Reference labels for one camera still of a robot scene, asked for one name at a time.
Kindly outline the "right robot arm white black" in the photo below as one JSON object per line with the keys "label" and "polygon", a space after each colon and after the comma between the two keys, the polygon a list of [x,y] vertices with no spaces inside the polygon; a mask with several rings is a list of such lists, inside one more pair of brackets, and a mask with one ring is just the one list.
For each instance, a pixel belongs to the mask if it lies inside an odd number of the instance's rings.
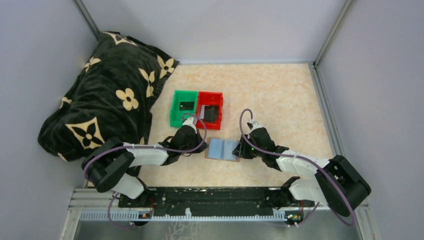
{"label": "right robot arm white black", "polygon": [[326,204],[338,215],[348,217],[372,192],[370,185],[344,156],[302,155],[275,144],[264,127],[243,134],[232,153],[242,159],[260,158],[271,169],[293,174],[269,195],[269,205],[274,208],[309,201]]}

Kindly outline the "brown leather card holder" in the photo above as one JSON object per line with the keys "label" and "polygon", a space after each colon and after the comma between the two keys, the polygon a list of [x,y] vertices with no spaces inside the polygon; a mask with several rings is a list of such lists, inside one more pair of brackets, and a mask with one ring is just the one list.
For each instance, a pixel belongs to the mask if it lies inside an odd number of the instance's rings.
{"label": "brown leather card holder", "polygon": [[239,145],[237,140],[222,139],[222,138],[209,138],[208,148],[205,150],[204,157],[206,159],[239,162],[238,155],[234,155],[233,151]]}

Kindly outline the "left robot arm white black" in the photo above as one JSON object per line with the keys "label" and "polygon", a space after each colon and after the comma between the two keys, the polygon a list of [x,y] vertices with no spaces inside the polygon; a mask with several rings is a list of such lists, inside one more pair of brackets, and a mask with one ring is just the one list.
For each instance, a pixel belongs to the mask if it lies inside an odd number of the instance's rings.
{"label": "left robot arm white black", "polygon": [[198,154],[208,144],[197,129],[184,125],[175,135],[152,145],[132,144],[118,137],[107,140],[82,162],[83,175],[99,193],[114,191],[130,198],[138,207],[149,203],[145,184],[128,170],[143,165],[167,166],[183,154]]}

